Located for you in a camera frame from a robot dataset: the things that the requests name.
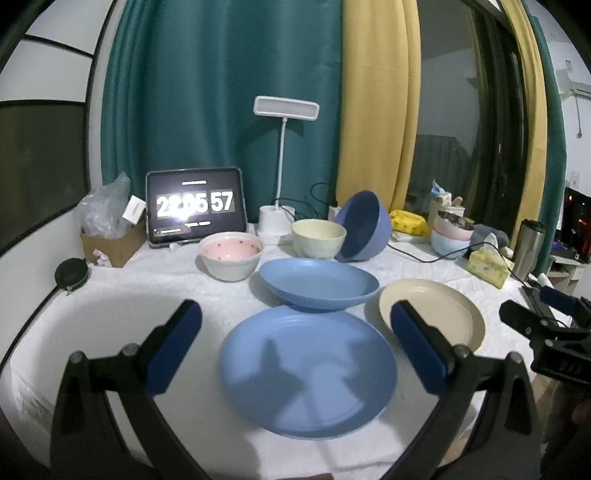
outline teal curtain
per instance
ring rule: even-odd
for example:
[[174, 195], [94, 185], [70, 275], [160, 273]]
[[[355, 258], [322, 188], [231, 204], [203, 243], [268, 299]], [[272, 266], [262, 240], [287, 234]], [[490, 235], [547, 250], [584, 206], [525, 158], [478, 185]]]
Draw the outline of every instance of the teal curtain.
[[538, 256], [534, 274], [545, 273], [548, 269], [552, 241], [556, 231], [556, 223], [560, 214], [560, 206], [564, 197], [564, 176], [566, 173], [566, 139], [564, 137], [564, 120], [560, 93], [554, 77], [554, 67], [550, 58], [548, 44], [537, 17], [528, 12], [535, 39], [540, 50], [542, 67], [544, 69], [544, 84], [546, 89], [546, 109], [548, 115], [548, 146], [546, 156], [546, 177], [544, 193], [538, 220], [546, 227], [544, 245]]
[[319, 103], [320, 116], [288, 121], [281, 194], [314, 202], [324, 181], [314, 195], [331, 202], [341, 72], [342, 0], [128, 0], [103, 95], [103, 181], [125, 171], [144, 198], [149, 171], [237, 166], [257, 221], [274, 198], [281, 120], [252, 107], [282, 96]]

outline blue gripper pad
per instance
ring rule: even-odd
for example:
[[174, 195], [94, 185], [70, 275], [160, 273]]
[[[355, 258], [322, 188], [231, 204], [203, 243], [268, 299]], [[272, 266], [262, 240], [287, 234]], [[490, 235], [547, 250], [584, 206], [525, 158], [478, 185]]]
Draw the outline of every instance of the blue gripper pad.
[[576, 298], [571, 297], [566, 293], [559, 292], [551, 287], [542, 287], [540, 290], [540, 300], [546, 305], [554, 307], [556, 310], [560, 310], [565, 315], [572, 315], [577, 303]]
[[185, 300], [170, 320], [155, 328], [142, 344], [139, 358], [144, 364], [144, 391], [148, 395], [166, 392], [201, 329], [202, 318], [199, 304]]
[[390, 322], [392, 331], [402, 344], [425, 390], [433, 395], [444, 393], [453, 363], [450, 365], [441, 357], [436, 350], [437, 346], [432, 344], [427, 335], [433, 337], [439, 346], [451, 351], [445, 337], [438, 329], [427, 325], [406, 300], [392, 305]]

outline screw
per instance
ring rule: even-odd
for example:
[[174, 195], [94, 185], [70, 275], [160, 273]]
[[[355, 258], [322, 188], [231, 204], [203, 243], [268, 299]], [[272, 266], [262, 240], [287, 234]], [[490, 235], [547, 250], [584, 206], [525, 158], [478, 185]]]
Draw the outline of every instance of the screw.
[[509, 354], [509, 358], [511, 358], [511, 360], [513, 360], [516, 364], [523, 362], [523, 357], [517, 352], [511, 352]]
[[465, 345], [456, 345], [453, 351], [460, 358], [468, 358], [468, 355], [470, 355], [470, 349]]
[[79, 364], [80, 362], [82, 362], [83, 357], [84, 354], [82, 352], [74, 352], [70, 355], [70, 362], [72, 362], [73, 364]]
[[138, 353], [138, 350], [139, 346], [137, 343], [128, 343], [123, 347], [121, 353], [125, 356], [134, 356], [136, 353]]

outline white tablecloth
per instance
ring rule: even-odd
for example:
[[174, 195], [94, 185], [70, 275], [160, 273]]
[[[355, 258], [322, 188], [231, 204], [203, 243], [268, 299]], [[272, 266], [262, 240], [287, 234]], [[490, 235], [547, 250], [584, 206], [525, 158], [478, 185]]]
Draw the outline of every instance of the white tablecloth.
[[[428, 245], [401, 248], [433, 258]], [[241, 321], [280, 300], [266, 291], [258, 275], [238, 283], [211, 278], [196, 261], [198, 246], [177, 251], [144, 245], [121, 269], [92, 267], [89, 282], [70, 295], [59, 294], [42, 312], [15, 350], [3, 384], [11, 384], [18, 415], [11, 423], [25, 445], [48, 463], [48, 428], [68, 356], [81, 350], [89, 358], [116, 354], [128, 342], [141, 343], [164, 323], [183, 299], [203, 309], [202, 331], [191, 346], [169, 390], [156, 398], [171, 428], [208, 472], [236, 478], [279, 479], [332, 472], [338, 480], [379, 478], [419, 431], [436, 398], [428, 395], [392, 333], [383, 323], [377, 297], [349, 311], [375, 325], [391, 341], [399, 378], [394, 398], [371, 424], [346, 437], [322, 442], [293, 440], [247, 421], [225, 398], [217, 375], [217, 356], [225, 336]], [[283, 258], [291, 247], [267, 247], [262, 261]], [[428, 278], [462, 292], [480, 309], [486, 322], [479, 355], [504, 358], [522, 353], [527, 365], [528, 341], [501, 323], [501, 303], [524, 303], [519, 284], [509, 279], [502, 290], [465, 270], [464, 260], [420, 264], [386, 249], [355, 265], [372, 273], [381, 286], [401, 278]], [[113, 411], [130, 450], [144, 458], [116, 395]], [[2, 401], [3, 409], [6, 398]], [[482, 395], [475, 396], [466, 424], [475, 418]]]

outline plastic wrap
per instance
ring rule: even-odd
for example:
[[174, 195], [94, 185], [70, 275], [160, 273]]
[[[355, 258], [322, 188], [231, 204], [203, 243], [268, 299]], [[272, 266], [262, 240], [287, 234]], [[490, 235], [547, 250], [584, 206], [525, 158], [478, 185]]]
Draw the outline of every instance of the plastic wrap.
[[121, 218], [129, 200], [130, 186], [129, 177], [122, 172], [113, 183], [90, 192], [80, 201], [76, 216], [86, 235], [116, 239], [131, 229], [131, 223]]

